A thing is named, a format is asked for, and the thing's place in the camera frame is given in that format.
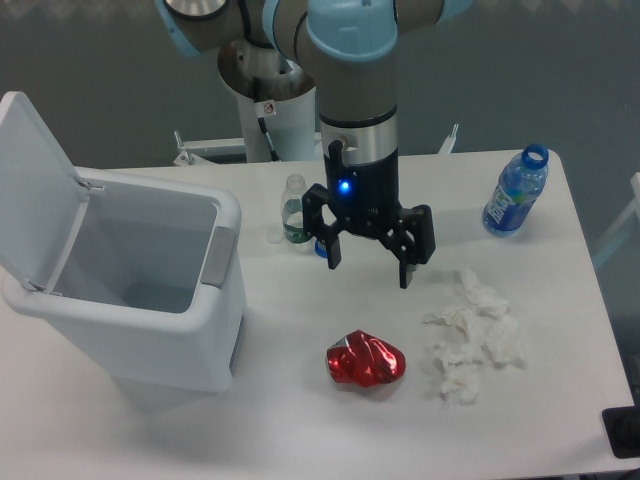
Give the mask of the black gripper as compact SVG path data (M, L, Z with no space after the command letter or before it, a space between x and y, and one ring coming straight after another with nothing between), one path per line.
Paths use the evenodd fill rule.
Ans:
M329 269L342 260L342 230L378 239L398 260L399 285L407 288L416 268L435 252L432 210L424 204L400 205L397 151L367 164L345 160L345 143L332 141L325 158L327 189L313 184L302 197L303 228L325 247ZM324 206L336 217L331 225L325 223Z

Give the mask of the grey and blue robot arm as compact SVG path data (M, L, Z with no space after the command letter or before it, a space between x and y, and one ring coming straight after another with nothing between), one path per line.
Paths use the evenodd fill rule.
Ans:
M160 1L175 44L201 53L234 42L274 53L317 92L326 173L303 196L303 227L341 260L339 236L379 241L407 286L435 250L428 206L399 200L396 44L464 12L465 1Z

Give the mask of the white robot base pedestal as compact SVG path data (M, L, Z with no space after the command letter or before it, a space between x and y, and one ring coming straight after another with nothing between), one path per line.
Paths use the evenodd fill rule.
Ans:
M220 78L233 94L249 163L315 158L313 79L273 48L242 39L220 48Z

